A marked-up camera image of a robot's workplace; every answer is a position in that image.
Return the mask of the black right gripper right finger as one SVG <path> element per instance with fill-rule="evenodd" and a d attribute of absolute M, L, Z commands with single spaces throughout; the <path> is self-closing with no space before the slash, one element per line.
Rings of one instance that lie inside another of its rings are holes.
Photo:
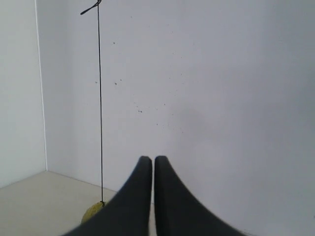
<path fill-rule="evenodd" d="M 183 184 L 166 156 L 155 158 L 155 223 L 158 236 L 243 236 L 209 211 Z"/>

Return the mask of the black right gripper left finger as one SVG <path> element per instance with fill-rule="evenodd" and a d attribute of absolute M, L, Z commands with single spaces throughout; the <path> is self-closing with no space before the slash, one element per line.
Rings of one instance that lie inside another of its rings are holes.
<path fill-rule="evenodd" d="M 152 160 L 141 156 L 123 187 L 91 219 L 67 236 L 148 236 Z"/>

